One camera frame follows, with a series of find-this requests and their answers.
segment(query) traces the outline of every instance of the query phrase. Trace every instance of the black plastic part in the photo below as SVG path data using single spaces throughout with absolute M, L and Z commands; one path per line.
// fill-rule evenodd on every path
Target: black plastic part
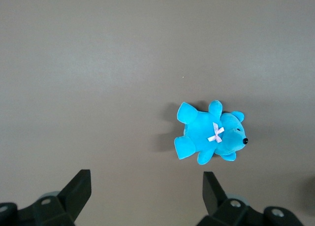
M 272 213 L 272 210 L 277 209 L 283 212 L 283 216 L 277 216 Z M 272 225 L 274 226 L 283 226 L 283 225 L 294 225 L 294 226 L 303 226 L 302 223 L 298 220 L 298 218 L 289 210 L 277 207 L 270 206 L 264 210 L 264 215 L 267 219 L 270 220 Z
M 227 198 L 213 172 L 204 172 L 202 195 L 209 215 L 197 226 L 303 226 L 287 209 L 267 207 L 261 214 L 238 199 Z
M 213 172 L 203 174 L 202 197 L 210 216 L 227 200 L 227 196 Z
M 0 226 L 74 226 L 91 189 L 91 172 L 80 170 L 58 196 L 43 197 L 21 210 L 14 203 L 1 203 L 0 211 L 5 210 L 0 212 Z
M 90 198 L 91 193 L 91 172 L 89 170 L 81 170 L 57 197 L 64 206 L 65 211 L 75 221 Z
M 0 203 L 0 222 L 9 221 L 10 218 L 16 215 L 18 207 L 11 202 Z

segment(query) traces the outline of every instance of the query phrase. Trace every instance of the plush toy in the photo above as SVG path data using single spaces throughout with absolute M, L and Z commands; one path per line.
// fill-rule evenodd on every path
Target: plush toy
M 199 152 L 199 164 L 209 162 L 213 154 L 234 161 L 235 152 L 248 143 L 241 124 L 244 114 L 239 111 L 222 113 L 222 104 L 218 100 L 211 102 L 209 112 L 198 111 L 184 102 L 177 119 L 185 124 L 184 136 L 176 137 L 174 141 L 180 160 Z

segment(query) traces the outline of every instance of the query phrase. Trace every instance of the teddy bear ear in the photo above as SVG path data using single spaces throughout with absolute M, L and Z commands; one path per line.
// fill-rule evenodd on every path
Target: teddy bear ear
M 233 111 L 231 112 L 240 122 L 242 122 L 245 118 L 245 115 L 240 111 Z

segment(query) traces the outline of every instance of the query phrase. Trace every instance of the teddy bear head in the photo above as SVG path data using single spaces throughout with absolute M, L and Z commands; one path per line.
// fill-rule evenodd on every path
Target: teddy bear head
M 248 142 L 241 124 L 244 117 L 244 114 L 239 111 L 221 115 L 224 132 L 222 142 L 218 144 L 215 153 L 227 161 L 234 161 L 236 159 L 235 152 L 243 149 Z

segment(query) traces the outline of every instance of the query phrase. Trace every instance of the bow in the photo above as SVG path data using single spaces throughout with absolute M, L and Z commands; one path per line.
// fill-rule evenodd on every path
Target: bow
M 219 137 L 219 133 L 224 132 L 224 128 L 222 127 L 222 128 L 219 129 L 219 126 L 216 123 L 213 123 L 213 128 L 215 130 L 215 135 L 214 136 L 210 136 L 208 138 L 208 141 L 214 141 L 215 140 L 215 141 L 217 141 L 217 143 L 222 142 L 221 137 Z

